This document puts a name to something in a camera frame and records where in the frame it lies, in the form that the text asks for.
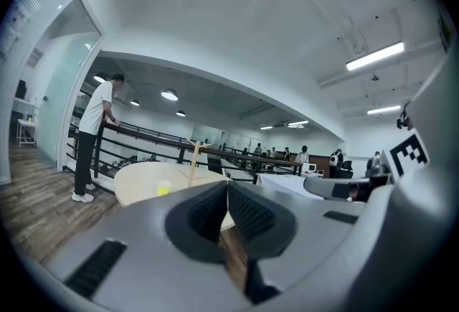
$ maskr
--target computer monitor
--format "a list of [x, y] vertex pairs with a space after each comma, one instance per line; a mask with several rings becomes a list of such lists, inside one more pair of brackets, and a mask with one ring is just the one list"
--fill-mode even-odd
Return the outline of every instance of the computer monitor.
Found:
[[316, 171], [317, 165], [316, 164], [306, 164], [306, 171]]

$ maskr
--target glass door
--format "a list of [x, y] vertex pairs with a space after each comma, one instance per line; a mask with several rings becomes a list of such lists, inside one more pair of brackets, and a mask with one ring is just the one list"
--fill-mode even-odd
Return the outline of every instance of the glass door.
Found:
[[96, 32], [68, 36], [70, 43], [57, 63], [43, 97], [38, 114], [37, 147], [55, 164], [65, 103], [83, 61], [99, 36]]

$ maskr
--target round table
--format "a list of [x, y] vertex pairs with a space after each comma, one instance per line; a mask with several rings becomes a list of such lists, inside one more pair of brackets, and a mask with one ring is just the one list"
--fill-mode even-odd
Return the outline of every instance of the round table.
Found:
[[[145, 161], [123, 167], [115, 175], [113, 186], [115, 195], [121, 206], [128, 206], [134, 202], [153, 199], [158, 196], [160, 180], [171, 182], [170, 192], [188, 188], [190, 166], [160, 161]], [[230, 178], [203, 168], [195, 168], [191, 186], [199, 186], [212, 182], [231, 181]], [[223, 219], [221, 230], [231, 228], [234, 222], [229, 214]]]

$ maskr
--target wooden floor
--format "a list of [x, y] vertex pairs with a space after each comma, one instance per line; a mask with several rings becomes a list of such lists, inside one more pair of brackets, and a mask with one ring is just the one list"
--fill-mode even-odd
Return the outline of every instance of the wooden floor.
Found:
[[[35, 148], [10, 147], [11, 183], [0, 186], [0, 216], [13, 244], [46, 263], [71, 237], [121, 209], [112, 194], [95, 190], [90, 204], [74, 202], [73, 174], [57, 172], [40, 160]], [[242, 290], [246, 258], [234, 228], [222, 233], [220, 247], [227, 272]]]

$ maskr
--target yellow cup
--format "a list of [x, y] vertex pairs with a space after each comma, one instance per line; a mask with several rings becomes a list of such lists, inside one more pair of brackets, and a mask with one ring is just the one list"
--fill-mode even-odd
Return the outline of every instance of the yellow cup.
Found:
[[158, 182], [158, 196], [164, 196], [169, 193], [172, 183], [162, 179]]

